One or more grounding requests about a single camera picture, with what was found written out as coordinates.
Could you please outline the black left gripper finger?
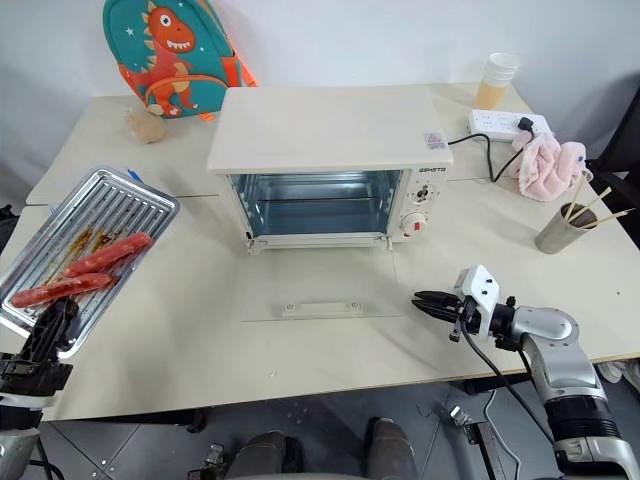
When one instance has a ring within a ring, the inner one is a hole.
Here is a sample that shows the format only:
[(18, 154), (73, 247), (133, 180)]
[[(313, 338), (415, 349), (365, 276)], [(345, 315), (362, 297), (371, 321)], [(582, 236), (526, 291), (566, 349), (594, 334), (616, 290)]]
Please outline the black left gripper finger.
[(54, 347), (56, 337), (56, 309), (45, 310), (37, 319), (25, 342), (22, 359), (47, 359)]
[(57, 299), (48, 309), (48, 323), (44, 332), (45, 358), (55, 360), (58, 350), (67, 344), (68, 329), (77, 317), (79, 306), (70, 297)]

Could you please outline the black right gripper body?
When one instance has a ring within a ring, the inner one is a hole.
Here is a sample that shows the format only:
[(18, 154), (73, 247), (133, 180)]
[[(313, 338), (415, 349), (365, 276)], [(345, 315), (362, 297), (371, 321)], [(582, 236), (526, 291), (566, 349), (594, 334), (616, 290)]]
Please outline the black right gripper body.
[(478, 302), (471, 296), (463, 299), (457, 298), (449, 310), (453, 314), (453, 329), (449, 333), (449, 340), (459, 342), (465, 329), (467, 333), (478, 334), (480, 331), (482, 316)]

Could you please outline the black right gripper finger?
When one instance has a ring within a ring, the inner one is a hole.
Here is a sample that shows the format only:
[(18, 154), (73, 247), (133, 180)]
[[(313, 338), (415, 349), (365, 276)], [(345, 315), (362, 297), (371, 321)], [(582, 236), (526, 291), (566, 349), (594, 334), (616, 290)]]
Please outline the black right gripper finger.
[(413, 301), (431, 306), (456, 306), (461, 303), (456, 294), (433, 290), (415, 292)]
[(413, 305), (433, 318), (448, 323), (456, 323), (458, 321), (459, 313), (456, 307), (436, 305), (426, 301), (414, 301)]

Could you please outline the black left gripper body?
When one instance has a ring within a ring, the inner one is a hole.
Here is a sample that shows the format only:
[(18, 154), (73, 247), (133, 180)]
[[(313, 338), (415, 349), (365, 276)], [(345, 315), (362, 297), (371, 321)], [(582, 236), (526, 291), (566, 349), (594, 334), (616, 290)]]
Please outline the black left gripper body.
[(50, 397), (62, 391), (73, 366), (57, 355), (43, 361), (25, 360), (18, 354), (1, 354), (1, 396)]

